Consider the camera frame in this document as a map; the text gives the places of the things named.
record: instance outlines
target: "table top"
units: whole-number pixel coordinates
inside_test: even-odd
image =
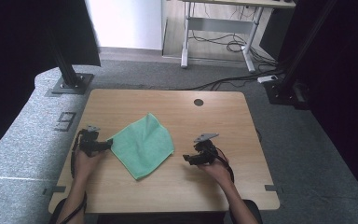
[[[196,99],[203,105],[195,105]],[[89,180],[88,213],[227,211],[218,185],[183,159],[183,154],[196,154],[193,141],[202,133],[220,134],[213,144],[228,157],[243,199],[255,201],[262,210],[279,208],[276,192],[265,190],[273,182],[241,92],[94,90],[77,130],[97,126],[98,141],[103,141],[148,112],[170,132],[173,155],[136,181],[113,153],[106,153]],[[66,190],[53,194],[49,212],[71,188],[70,157],[69,150],[57,184]]]
[[[181,0],[183,2],[192,3],[207,3],[207,4],[221,4],[221,5],[236,5],[249,7],[280,7],[280,8],[294,8],[296,3],[293,0],[286,3],[283,0]]]

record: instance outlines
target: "white desk frame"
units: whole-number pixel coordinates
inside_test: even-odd
[[[255,18],[252,21],[230,21],[230,20],[217,20],[217,19],[208,19],[208,18],[197,18],[191,17],[191,3],[202,2],[208,4],[228,4],[228,5],[240,5],[240,6],[254,6],[255,3],[247,4],[246,1],[236,1],[236,2],[215,2],[215,1],[195,1],[195,0],[183,0],[185,2],[185,41],[182,47],[182,62],[181,67],[187,68],[188,60],[188,31],[189,30],[198,30],[198,31],[211,31],[211,32],[221,32],[221,33],[234,33],[234,34],[246,34],[249,35],[249,38],[242,48],[242,54],[245,58],[246,64],[248,66],[249,72],[255,72],[255,67],[252,62],[252,58],[249,55],[249,50],[252,46],[252,42],[255,38],[255,32],[260,22],[261,14],[263,13],[264,6],[256,6]],[[266,5],[266,7],[295,7],[295,4],[292,3],[280,3],[279,5]]]

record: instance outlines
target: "hand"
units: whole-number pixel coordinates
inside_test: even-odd
[[[87,181],[97,167],[97,164],[104,157],[105,151],[98,152],[93,157],[88,157],[86,153],[80,149],[75,151],[75,176],[74,179]]]
[[[219,157],[223,160],[227,159],[220,150],[218,151]],[[226,166],[218,159],[214,159],[212,164],[202,164],[197,165],[201,170],[210,175],[214,180],[217,181],[219,185],[224,185],[227,183],[232,183],[231,176],[226,168]]]

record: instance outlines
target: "hole in table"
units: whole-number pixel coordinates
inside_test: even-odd
[[[194,105],[197,105],[197,106],[202,106],[203,105],[203,101],[201,99],[196,99],[194,101]]]

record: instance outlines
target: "person's left hand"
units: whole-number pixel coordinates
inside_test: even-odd
[[[97,167],[99,161],[104,157],[104,154],[105,151],[101,151],[92,157],[88,157],[84,151],[77,148],[75,152],[76,159],[74,179],[87,181]]]

